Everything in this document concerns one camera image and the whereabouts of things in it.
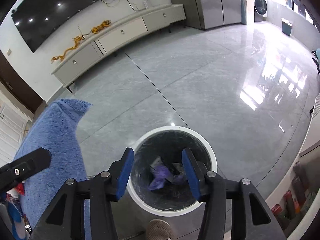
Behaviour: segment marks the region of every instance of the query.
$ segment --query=blue towel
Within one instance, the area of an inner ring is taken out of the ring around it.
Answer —
[[[76,127],[90,106],[76,99],[54,101],[32,126],[16,153],[15,160],[40,147],[52,154],[49,168],[26,180],[25,195],[20,198],[33,229],[66,179],[87,179]],[[91,239],[88,203],[85,207],[85,237]]]

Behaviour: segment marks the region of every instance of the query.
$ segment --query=cabinet leg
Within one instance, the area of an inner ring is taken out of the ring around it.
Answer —
[[[70,89],[70,86],[67,86],[66,89],[72,94],[72,90]]]

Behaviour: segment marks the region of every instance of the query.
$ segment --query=white wall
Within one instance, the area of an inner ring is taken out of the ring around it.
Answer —
[[[310,50],[320,48],[320,33],[305,17],[275,1],[268,3],[268,10],[271,6],[272,14],[268,13],[267,21],[281,28],[281,18],[287,19],[293,25],[291,31],[292,36]]]
[[[18,0],[12,9],[22,1]],[[144,8],[143,0],[129,1],[135,3],[139,9]],[[151,0],[151,2],[152,5],[171,3],[170,0]],[[74,45],[72,38],[80,35],[78,27],[82,33],[88,33],[92,27],[101,24],[104,20],[115,22],[132,13],[134,11],[126,0],[120,0],[119,4],[113,8],[97,1],[65,22],[34,53],[24,42],[9,13],[0,26],[0,50],[21,78],[39,96],[48,101],[62,86],[56,77],[51,75],[59,62],[51,64],[50,59],[63,54],[65,49]],[[6,54],[8,49],[12,51],[10,56]]]
[[[253,0],[241,0],[241,22],[243,24],[254,24]]]

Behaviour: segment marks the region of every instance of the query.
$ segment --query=black tv screen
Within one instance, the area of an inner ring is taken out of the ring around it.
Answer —
[[[23,0],[12,19],[32,52],[64,22],[98,0]]]

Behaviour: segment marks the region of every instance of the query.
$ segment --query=refrigerator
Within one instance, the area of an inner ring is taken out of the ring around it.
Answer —
[[[186,26],[210,29],[241,22],[241,0],[171,0],[183,4]]]

